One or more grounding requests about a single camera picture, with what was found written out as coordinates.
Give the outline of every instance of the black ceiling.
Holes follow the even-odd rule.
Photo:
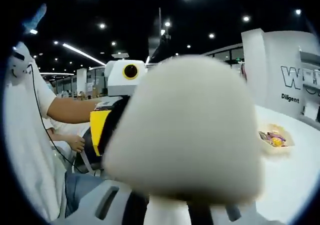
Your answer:
[[[175,53],[202,54],[241,43],[241,32],[255,28],[266,32],[308,31],[304,11],[300,16],[295,14],[295,9],[301,8],[299,0],[42,1],[47,5],[47,12],[37,27],[38,34],[24,38],[31,54],[37,55],[41,72],[73,73],[81,65],[84,68],[100,66],[66,49],[62,43],[104,63],[117,52],[128,52],[131,59],[145,61],[148,36],[158,8],[161,8],[163,21],[172,23],[171,40],[160,54],[162,58]],[[251,20],[243,22],[244,15],[250,16]],[[100,29],[100,23],[105,23],[106,28]],[[210,33],[215,34],[214,39],[209,38]]]

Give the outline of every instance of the table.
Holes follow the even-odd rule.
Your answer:
[[[319,186],[320,131],[273,110],[256,106],[258,121],[277,124],[294,141],[289,157],[262,158],[264,188],[256,200],[258,213],[285,224],[300,216]]]

